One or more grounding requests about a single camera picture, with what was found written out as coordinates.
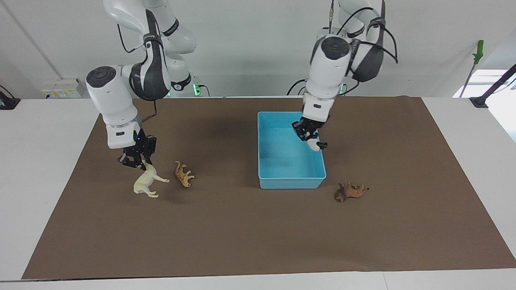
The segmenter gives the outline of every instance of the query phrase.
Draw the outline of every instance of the brown table surface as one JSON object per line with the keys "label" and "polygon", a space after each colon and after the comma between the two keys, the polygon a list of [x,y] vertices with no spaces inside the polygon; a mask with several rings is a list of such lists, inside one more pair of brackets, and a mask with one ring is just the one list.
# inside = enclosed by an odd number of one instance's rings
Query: brown table surface
{"label": "brown table surface", "polygon": [[[158,137],[158,174],[171,180],[151,186],[158,199],[133,193],[141,170],[116,162],[99,119],[23,279],[516,267],[420,98],[339,99],[320,130],[330,144],[321,186],[260,189],[256,114],[300,108],[299,99],[160,101],[144,126]],[[175,179],[175,160],[193,171],[192,188]],[[337,203],[348,181],[371,190]]]}

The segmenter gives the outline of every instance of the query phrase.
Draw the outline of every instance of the green light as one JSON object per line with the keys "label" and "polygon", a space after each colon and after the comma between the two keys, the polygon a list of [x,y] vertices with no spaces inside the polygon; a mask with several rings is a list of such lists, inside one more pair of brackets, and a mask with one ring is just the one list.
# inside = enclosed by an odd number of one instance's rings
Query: green light
{"label": "green light", "polygon": [[195,96],[201,95],[201,90],[199,89],[199,87],[196,84],[193,84],[193,90],[195,92]]}

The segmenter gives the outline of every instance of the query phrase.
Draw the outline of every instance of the black stand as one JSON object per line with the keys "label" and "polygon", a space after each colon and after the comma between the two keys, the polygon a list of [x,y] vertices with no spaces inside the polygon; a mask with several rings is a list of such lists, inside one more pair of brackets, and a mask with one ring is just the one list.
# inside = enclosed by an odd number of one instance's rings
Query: black stand
{"label": "black stand", "polygon": [[470,101],[477,108],[489,108],[486,105],[486,100],[492,95],[501,85],[503,85],[508,79],[512,77],[516,73],[516,65],[512,66],[497,82],[495,82],[487,92],[485,92],[482,96],[477,96],[474,98],[470,98]]}
{"label": "black stand", "polygon": [[0,105],[0,110],[14,110],[14,108],[18,106],[20,99],[9,98],[3,92],[0,91],[0,101],[2,101],[3,103],[3,105]]}

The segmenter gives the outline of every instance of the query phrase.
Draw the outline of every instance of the cream animal figurine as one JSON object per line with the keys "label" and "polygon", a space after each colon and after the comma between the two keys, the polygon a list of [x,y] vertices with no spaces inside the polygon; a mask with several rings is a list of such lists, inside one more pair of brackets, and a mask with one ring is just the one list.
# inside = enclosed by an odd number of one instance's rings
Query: cream animal figurine
{"label": "cream animal figurine", "polygon": [[150,191],[149,186],[151,186],[152,182],[155,180],[166,183],[169,183],[170,180],[159,177],[154,166],[148,164],[145,161],[143,161],[143,164],[147,170],[134,183],[134,193],[147,194],[151,198],[157,198],[159,195],[156,194],[155,191]]}
{"label": "cream animal figurine", "polygon": [[175,169],[175,176],[179,179],[179,181],[181,182],[181,184],[184,187],[192,186],[188,181],[192,178],[195,178],[195,176],[193,176],[193,175],[189,176],[191,171],[188,171],[186,173],[183,172],[183,168],[185,168],[186,165],[184,165],[184,164],[181,165],[181,162],[179,162],[179,161],[176,161],[176,163],[178,164],[178,167]]}

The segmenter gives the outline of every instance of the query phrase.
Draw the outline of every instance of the blue bin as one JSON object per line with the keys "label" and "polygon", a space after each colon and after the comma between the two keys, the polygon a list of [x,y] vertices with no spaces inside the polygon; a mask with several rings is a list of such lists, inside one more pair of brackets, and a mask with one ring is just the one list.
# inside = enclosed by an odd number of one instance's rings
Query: blue bin
{"label": "blue bin", "polygon": [[258,176],[262,189],[313,189],[326,178],[322,151],[301,141],[292,123],[301,112],[258,113]]}

